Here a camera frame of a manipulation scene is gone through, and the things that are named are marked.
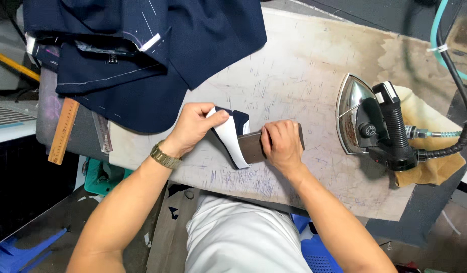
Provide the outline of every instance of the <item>metal ruler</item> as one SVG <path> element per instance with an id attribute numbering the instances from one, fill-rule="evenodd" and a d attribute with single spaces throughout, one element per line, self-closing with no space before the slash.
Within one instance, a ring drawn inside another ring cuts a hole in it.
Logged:
<path id="1" fill-rule="evenodd" d="M 92 111 L 92 118 L 94 119 L 95 130 L 97 131 L 101 151 L 109 154 L 109 152 L 112 152 L 112 143 L 109 134 L 109 126 L 107 126 L 108 120 L 94 111 Z"/>
<path id="2" fill-rule="evenodd" d="M 55 135 L 53 137 L 52 148 L 48 155 L 48 161 L 61 165 L 65 151 L 67 150 L 68 139 L 72 132 L 73 122 L 77 116 L 80 104 L 71 98 L 65 98 L 62 105 L 62 112 L 58 119 Z"/>

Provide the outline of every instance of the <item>zip tie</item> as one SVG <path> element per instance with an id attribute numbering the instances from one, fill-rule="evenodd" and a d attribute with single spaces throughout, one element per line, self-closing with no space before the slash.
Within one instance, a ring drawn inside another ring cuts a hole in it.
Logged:
<path id="1" fill-rule="evenodd" d="M 433 51 L 436 51 L 441 53 L 443 51 L 446 51 L 448 50 L 448 45 L 447 44 L 443 44 L 442 46 L 440 47 L 436 47 L 436 48 L 431 48 L 431 49 L 426 49 L 427 52 L 433 52 Z"/>

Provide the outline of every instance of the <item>air vent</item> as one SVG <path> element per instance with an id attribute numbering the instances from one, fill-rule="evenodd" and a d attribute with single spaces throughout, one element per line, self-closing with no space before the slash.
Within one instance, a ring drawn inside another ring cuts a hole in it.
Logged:
<path id="1" fill-rule="evenodd" d="M 36 117 L 0 107 L 0 126 L 32 120 L 36 120 Z"/>

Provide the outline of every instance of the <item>wooden ruler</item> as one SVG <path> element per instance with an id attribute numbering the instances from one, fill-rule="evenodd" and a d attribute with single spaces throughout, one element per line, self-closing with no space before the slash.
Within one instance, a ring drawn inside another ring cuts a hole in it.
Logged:
<path id="1" fill-rule="evenodd" d="M 62 112 L 58 119 L 58 125 L 56 126 L 55 136 L 53 137 L 52 148 L 48 155 L 48 161 L 61 165 L 63 157 L 65 156 L 65 150 L 67 149 L 68 139 L 72 132 L 73 122 L 75 116 L 77 116 L 77 110 L 79 109 L 79 103 L 71 98 L 65 98 L 63 101 Z"/>

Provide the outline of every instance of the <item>gold watch band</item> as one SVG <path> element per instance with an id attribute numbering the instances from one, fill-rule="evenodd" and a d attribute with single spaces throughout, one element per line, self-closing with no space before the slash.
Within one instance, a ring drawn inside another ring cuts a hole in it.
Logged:
<path id="1" fill-rule="evenodd" d="M 170 168 L 170 169 L 174 170 L 182 162 L 182 158 L 174 158 L 174 157 L 171 157 L 171 156 L 165 154 L 163 151 L 161 151 L 159 149 L 159 145 L 163 141 L 164 140 L 159 141 L 158 143 L 156 143 L 156 145 L 154 147 L 152 147 L 150 155 L 159 164 L 165 166 L 166 168 Z"/>

